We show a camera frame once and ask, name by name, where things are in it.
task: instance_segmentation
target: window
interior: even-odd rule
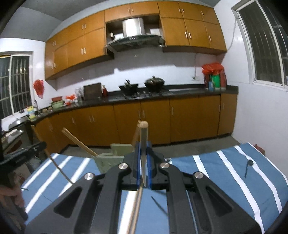
[[[0,110],[4,118],[31,106],[29,55],[0,57]]]
[[[251,51],[254,80],[287,85],[288,37],[275,15],[261,0],[252,0],[236,11]]]

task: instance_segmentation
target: floor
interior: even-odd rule
[[[184,144],[153,147],[153,150],[158,153],[162,153],[165,158],[175,158],[194,154],[209,153],[212,151],[225,149],[238,144],[239,142],[236,141],[233,137],[227,136],[222,138],[216,138],[204,141],[195,141]],[[91,148],[91,149],[97,154],[111,152],[110,149],[101,149],[101,148]],[[85,152],[83,149],[72,146],[66,149],[62,154],[78,157],[90,157],[89,154]]]

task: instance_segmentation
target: backsplash wall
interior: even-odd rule
[[[58,78],[55,88],[59,95],[67,96],[73,94],[76,88],[101,82],[111,92],[119,90],[118,86],[123,85],[126,79],[144,87],[144,81],[152,76],[163,78],[165,84],[202,84],[201,66],[216,61],[215,55],[163,53],[161,48],[129,50],[115,53],[114,60],[94,64]]]

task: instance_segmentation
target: black pot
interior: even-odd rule
[[[137,94],[139,84],[121,85],[119,88],[126,96],[133,96]]]
[[[165,81],[162,78],[153,76],[152,78],[145,81],[144,85],[148,88],[151,93],[159,93],[163,89]]]

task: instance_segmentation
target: white stripe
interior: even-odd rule
[[[261,219],[261,216],[260,216],[260,209],[259,209],[259,206],[258,206],[257,202],[255,201],[254,197],[250,193],[250,191],[247,188],[247,186],[244,183],[244,181],[240,178],[240,176],[237,174],[237,172],[235,171],[235,169],[233,168],[231,163],[225,157],[223,152],[221,150],[217,150],[216,152],[218,153],[218,155],[220,156],[220,158],[224,162],[225,166],[228,168],[228,170],[230,171],[231,175],[233,176],[233,178],[236,180],[236,182],[239,184],[240,188],[242,189],[245,197],[247,198],[247,201],[249,202],[252,210],[254,211],[255,221],[259,224],[262,233],[264,233],[265,231],[264,231],[262,219]]]
[[[72,156],[68,156],[67,158],[65,158],[65,160],[59,164],[59,168],[62,169],[71,158],[72,158]],[[59,169],[56,169],[55,171],[53,171],[53,173],[48,178],[48,180],[46,180],[44,182],[44,184],[38,189],[38,191],[34,194],[34,197],[31,199],[31,201],[27,205],[27,207],[25,209],[26,213],[29,213],[29,211],[32,209],[32,207],[34,206],[36,201],[39,199],[41,194],[45,191],[45,189],[48,187],[48,185],[56,178],[56,176],[59,174],[59,172],[60,172]]]
[[[52,156],[53,159],[57,158],[59,154],[54,154]],[[43,171],[46,167],[49,166],[49,164],[52,163],[52,160],[49,159],[47,160],[46,163],[44,163],[38,171],[36,171],[36,173],[25,183],[24,186],[22,186],[22,188],[27,188]]]
[[[118,234],[127,234],[127,229],[129,227],[129,222],[131,220],[131,216],[133,214],[133,206],[135,204],[137,197],[137,191],[129,191],[126,197],[122,218],[120,222],[120,227]]]
[[[281,201],[279,199],[277,190],[275,188],[275,186],[272,184],[272,182],[268,179],[268,177],[264,174],[263,171],[260,170],[260,168],[258,167],[257,163],[254,161],[253,158],[251,158],[250,156],[248,156],[247,154],[245,154],[243,152],[243,150],[239,147],[239,146],[234,146],[238,152],[242,155],[244,155],[248,160],[252,160],[253,161],[253,169],[262,177],[262,179],[266,182],[266,184],[269,186],[269,188],[271,189],[271,191],[273,192],[274,198],[275,198],[275,202],[278,208],[279,213],[282,211],[282,205],[281,205]]]
[[[208,173],[207,173],[207,171],[206,171],[206,169],[205,169],[205,167],[204,167],[199,155],[197,155],[197,154],[193,155],[193,159],[194,159],[194,161],[196,163],[196,166],[197,166],[198,170],[200,172],[204,173],[204,175],[209,178],[209,175],[208,175]]]
[[[85,170],[85,168],[87,167],[88,163],[90,162],[90,158],[85,158],[82,163],[80,164],[80,166],[77,168],[77,170],[75,171],[75,173],[73,174],[73,176],[71,177],[71,181],[72,183],[75,183],[80,175],[82,174],[82,172]],[[72,184],[70,182],[68,182],[65,187],[62,189],[62,191],[60,192],[59,196],[61,196],[68,188],[70,188],[72,186]]]
[[[270,159],[269,158],[267,158],[265,155],[263,155],[267,160],[268,160],[268,162],[270,162],[271,164],[272,164],[272,166],[273,167],[275,167],[275,169],[277,170],[277,171],[279,171],[281,174],[282,174],[282,176],[284,177],[284,179],[285,179],[285,181],[286,181],[286,184],[287,184],[287,186],[288,186],[288,180],[287,180],[287,178],[286,178],[286,176],[283,174],[283,172],[282,171],[280,171],[279,169],[278,169],[278,167],[276,167],[275,165],[274,165],[274,163],[272,163],[271,161],[270,161]]]

